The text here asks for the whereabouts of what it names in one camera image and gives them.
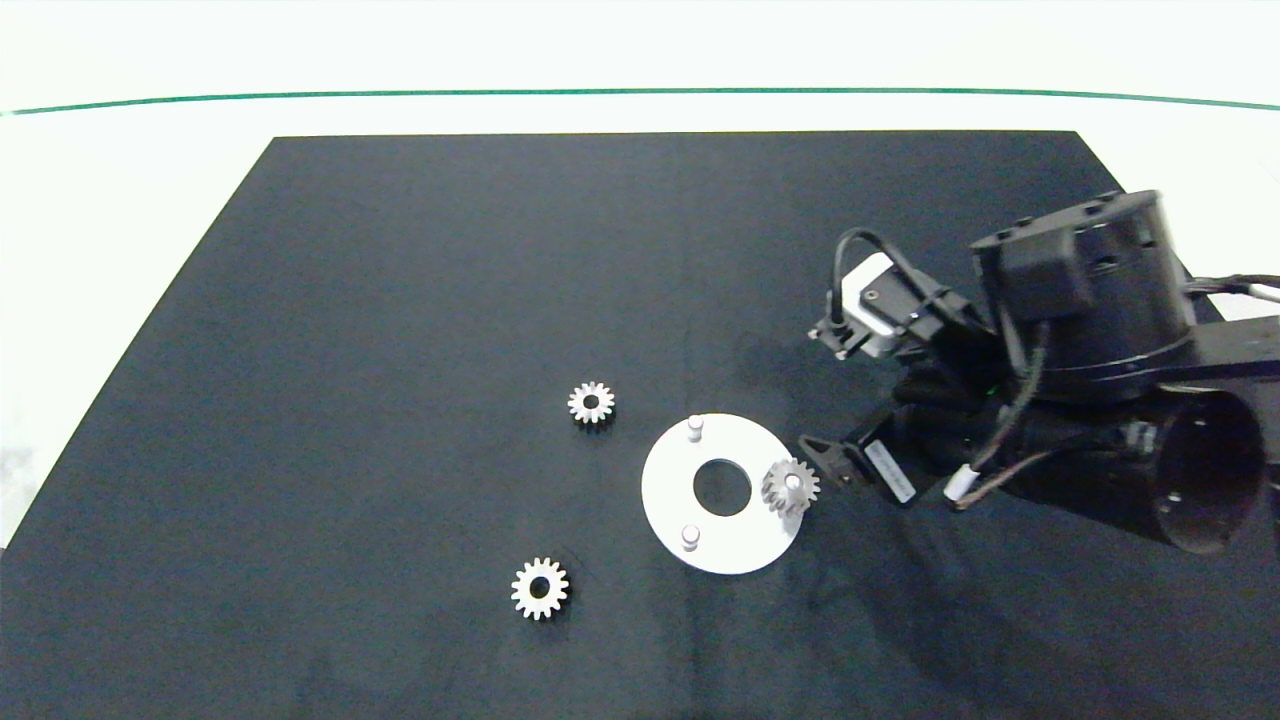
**center hole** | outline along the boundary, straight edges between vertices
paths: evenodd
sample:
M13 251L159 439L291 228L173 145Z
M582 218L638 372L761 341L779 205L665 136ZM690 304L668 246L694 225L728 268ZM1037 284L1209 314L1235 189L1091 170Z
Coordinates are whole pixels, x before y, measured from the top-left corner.
M737 465L712 460L694 473L694 497L713 515L737 515L751 500L751 480Z

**metal gear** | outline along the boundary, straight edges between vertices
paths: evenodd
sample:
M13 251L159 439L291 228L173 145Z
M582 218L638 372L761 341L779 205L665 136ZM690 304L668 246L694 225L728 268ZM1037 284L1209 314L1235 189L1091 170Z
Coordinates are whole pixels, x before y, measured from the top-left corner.
M568 396L568 411L581 425L600 425L613 414L613 391L604 383L582 383Z
M524 570L516 570L516 582L511 583L511 600L516 601L516 611L524 612L525 618L541 620L550 618L552 612L561 609L561 601L568 598L568 580L564 579L564 570L559 562L552 562L550 557L535 557L532 562L525 562ZM534 597L532 583L538 578L547 580L547 593Z
M774 462L760 487L764 502L782 515L800 515L819 492L818 475L795 457Z

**black cable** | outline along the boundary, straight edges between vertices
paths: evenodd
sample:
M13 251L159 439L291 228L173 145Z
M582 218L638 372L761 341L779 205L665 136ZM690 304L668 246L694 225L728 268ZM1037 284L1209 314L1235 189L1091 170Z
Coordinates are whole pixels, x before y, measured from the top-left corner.
M1192 278L1183 286L1183 292L1187 295L1213 295L1219 292L1244 295L1249 292L1251 284L1280 288L1280 275L1236 274L1222 278Z
M1018 389L1018 396L1014 397L1012 405L1009 406L1009 413L1005 414L1005 419L996 428L996 432L991 433L991 438L983 445L982 450L974 455L973 461L969 462L969 468L975 471L982 471L983 465L991 461L1000 450L1000 446L1009 437L1009 433L1014 430L1018 425L1018 420L1021 418L1023 411L1030 405L1032 398L1039 391L1041 378L1044 374L1044 359L1048 355L1050 343L1050 325L1048 320L1041 320L1036 324L1036 348L1032 350L1030 366L1027 372L1027 379L1023 380L1023 387Z
M849 228L847 231L840 233L840 237L836 240L836 254L831 269L829 315L833 325L845 324L845 292L841 287L842 281L845 279L845 249L847 249L849 243L854 240L861 240L876 250L883 252L884 256L897 266L899 272L902 274L902 282L906 284L908 290L915 295L916 300L923 302L929 297L929 295L924 292L924 288L920 286L919 272L915 269L915 265L911 265L911 261L906 259L906 255L904 255L902 251L893 245L893 242L882 238L869 228ZM936 301L929 304L929 307L937 309L937 311L951 323L989 333L991 329L982 323L956 313L950 305L941 301L942 296L950 291L950 287L940 286L938 291L934 293Z

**black table surface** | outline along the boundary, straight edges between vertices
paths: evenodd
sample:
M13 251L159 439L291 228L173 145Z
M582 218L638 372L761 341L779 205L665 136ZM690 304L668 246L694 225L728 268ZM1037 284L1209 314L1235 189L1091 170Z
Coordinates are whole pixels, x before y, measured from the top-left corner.
M0 715L1277 717L1261 503L1197 557L828 488L741 577L644 516L687 414L792 443L887 393L804 337L841 229L980 300L970 241L1116 187L1066 132L279 138L4 555Z

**cable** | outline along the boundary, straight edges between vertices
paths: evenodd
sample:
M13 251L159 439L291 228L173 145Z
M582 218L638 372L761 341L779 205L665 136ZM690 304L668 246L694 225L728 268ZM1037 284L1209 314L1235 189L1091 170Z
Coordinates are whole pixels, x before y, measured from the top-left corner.
M1222 278L1192 278L1183 286L1187 295L1212 295L1217 292L1249 293L1253 286L1280 288L1280 275L1236 274Z
M1042 450L1039 452L1033 452L1027 457L1023 457L1018 462L1014 462L1009 468L1005 468L1004 470L992 475L987 482L982 483L982 486L978 487L978 489L970 493L965 493L964 497L961 497L955 502L955 509L968 510L969 507L973 506L974 502L978 502L979 500L987 497L988 495L991 495L992 491L1007 483L1009 480L1014 479L1015 475L1018 475L1027 468L1030 468L1032 465L1039 462L1041 460L1044 460L1052 455L1057 455L1059 452L1064 452L1066 450L1069 448L1059 447L1053 450Z
M840 233L840 237L836 240L836 254L831 268L829 316L833 325L838 327L845 324L845 292L842 287L845 279L845 250L854 240L861 240L876 250L883 252L884 256L887 256L890 261L893 263L893 265L896 265L901 272L902 282L911 291L911 293L915 295L916 300L924 301L929 297L929 293L924 292L924 288L920 287L920 273L915 269L915 265L911 265L911 261L906 259L906 255L902 255L902 251L899 250L893 242L882 238L876 234L874 231L868 228L849 228L847 231ZM973 318L966 318L965 315L956 313L950 305L941 302L941 299L947 292L951 292L951 288L940 284L937 292L933 293L936 301L931 302L929 307L936 309L937 313L951 323L991 333L991 329L982 323L975 322Z
M1018 425L1018 420L1021 418L1023 411L1030 405L1033 397L1039 391L1041 378L1044 374L1044 359L1048 355L1050 343L1050 325L1048 320L1041 320L1036 324L1036 348L1032 350L1030 366L1027 373L1027 379L1023 380L1023 387L1018 389L1018 396L1014 398L1012 405L1009 406L1009 413L1005 414L1004 421L996 428L996 432L991 433L991 438L987 443L974 455L973 461L969 462L969 468L977 471L982 471L983 465L991 461L1000 450L1000 446L1009 437L1009 433L1014 430Z
M1249 295L1261 300L1270 300L1271 302L1280 302L1280 290L1265 286L1265 284L1251 284Z

